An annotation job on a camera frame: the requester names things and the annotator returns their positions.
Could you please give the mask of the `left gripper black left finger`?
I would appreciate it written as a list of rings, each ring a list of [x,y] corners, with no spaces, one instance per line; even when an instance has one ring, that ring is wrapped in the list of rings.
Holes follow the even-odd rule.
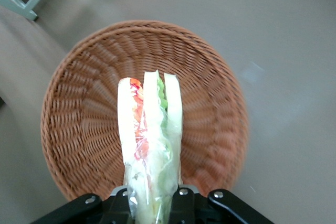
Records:
[[[33,223],[134,223],[128,205],[126,186],[113,189],[108,199],[84,194]]]

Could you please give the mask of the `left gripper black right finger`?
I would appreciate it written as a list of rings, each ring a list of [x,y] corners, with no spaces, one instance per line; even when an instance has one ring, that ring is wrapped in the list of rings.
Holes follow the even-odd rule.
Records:
[[[173,196],[168,223],[272,223],[225,189],[202,196],[196,186],[180,185]]]

